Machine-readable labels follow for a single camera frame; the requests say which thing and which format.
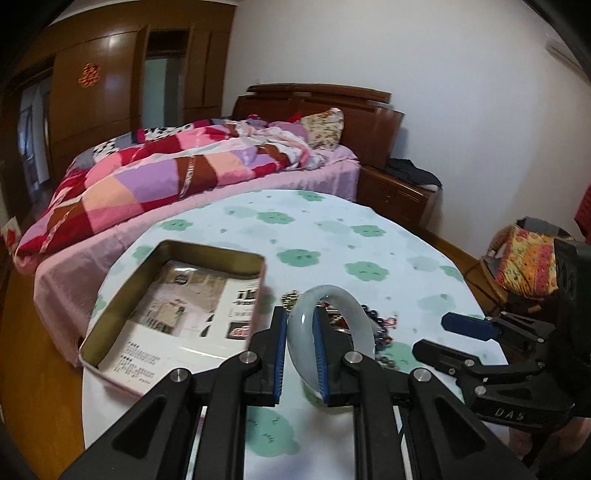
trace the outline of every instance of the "red cloth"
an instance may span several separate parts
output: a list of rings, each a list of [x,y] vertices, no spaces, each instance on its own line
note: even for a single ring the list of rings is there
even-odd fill
[[[591,185],[581,200],[574,221],[577,222],[581,233],[585,236],[585,243],[591,244]]]

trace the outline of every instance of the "wicker chair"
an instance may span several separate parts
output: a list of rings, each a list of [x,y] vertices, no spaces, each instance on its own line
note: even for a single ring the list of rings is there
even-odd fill
[[[566,238],[570,237],[567,231],[537,218],[525,217],[517,220],[515,223],[522,229],[530,232],[541,233],[543,235],[550,236],[563,236]],[[495,305],[491,311],[486,312],[487,314],[493,315],[501,311],[506,311],[520,315],[535,316],[536,313],[544,308],[546,300],[541,301],[526,299],[525,297],[504,289],[495,280],[496,273],[498,272],[499,266],[501,264],[499,252],[506,244],[507,238],[509,237],[509,233],[511,232],[512,228],[513,225],[508,225],[497,232],[497,234],[492,239],[491,244],[488,246],[488,249],[486,250],[486,255],[482,256],[478,262],[476,262],[464,273],[464,280],[478,289]],[[490,291],[492,292],[492,295],[480,285],[477,285],[473,281],[469,280],[468,275],[476,268],[480,268],[480,271]],[[553,298],[549,300],[549,303],[555,303]]]

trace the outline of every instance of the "wooden headboard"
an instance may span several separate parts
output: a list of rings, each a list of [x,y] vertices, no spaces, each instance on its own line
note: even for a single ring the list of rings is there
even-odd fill
[[[296,112],[311,115],[340,108],[345,128],[340,143],[349,147],[363,165],[383,168],[394,146],[403,113],[389,105],[387,92],[319,83],[269,83],[252,85],[236,100],[232,118],[251,113],[269,122],[285,121]]]

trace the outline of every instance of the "purple pillow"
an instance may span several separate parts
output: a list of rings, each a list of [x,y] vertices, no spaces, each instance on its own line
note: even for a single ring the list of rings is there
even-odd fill
[[[269,124],[269,127],[279,127],[282,130],[293,133],[296,137],[303,138],[306,142],[308,141],[308,130],[305,129],[304,125],[291,124],[289,122],[273,122]]]

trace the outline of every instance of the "pillow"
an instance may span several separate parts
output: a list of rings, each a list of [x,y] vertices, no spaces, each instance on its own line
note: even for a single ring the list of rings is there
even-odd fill
[[[308,130],[309,146],[334,150],[343,133],[345,116],[340,109],[331,108],[326,112],[305,116],[300,123]]]
[[[300,124],[292,124],[290,122],[272,122],[269,127],[279,127],[282,130],[287,130],[293,133],[296,137],[302,137],[306,142],[308,141],[308,130]]]
[[[530,299],[549,296],[558,288],[554,237],[514,225],[495,280],[505,289]]]

